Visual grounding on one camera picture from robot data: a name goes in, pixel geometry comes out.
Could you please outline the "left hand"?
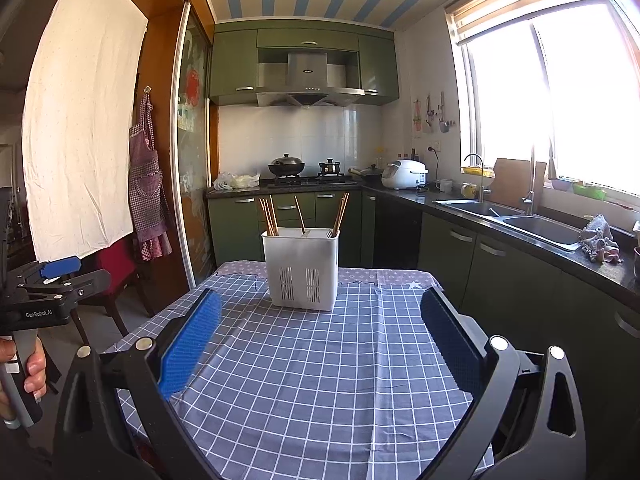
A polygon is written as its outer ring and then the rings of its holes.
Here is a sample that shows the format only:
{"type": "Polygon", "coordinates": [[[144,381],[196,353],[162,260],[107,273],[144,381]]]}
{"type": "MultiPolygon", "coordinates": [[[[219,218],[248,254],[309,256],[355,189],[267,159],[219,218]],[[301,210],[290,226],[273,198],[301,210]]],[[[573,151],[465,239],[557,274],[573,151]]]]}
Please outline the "left hand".
{"type": "MultiPolygon", "coordinates": [[[[14,342],[2,339],[1,341],[1,365],[9,362],[16,353],[16,347],[14,342]]],[[[43,351],[42,341],[39,337],[36,337],[34,352],[29,356],[26,361],[26,378],[24,381],[24,389],[27,393],[31,394],[34,399],[39,402],[40,399],[47,393],[47,358],[43,351]]],[[[1,417],[5,420],[12,420],[15,418],[13,408],[11,406],[10,399],[4,388],[1,388],[1,417]]]]}

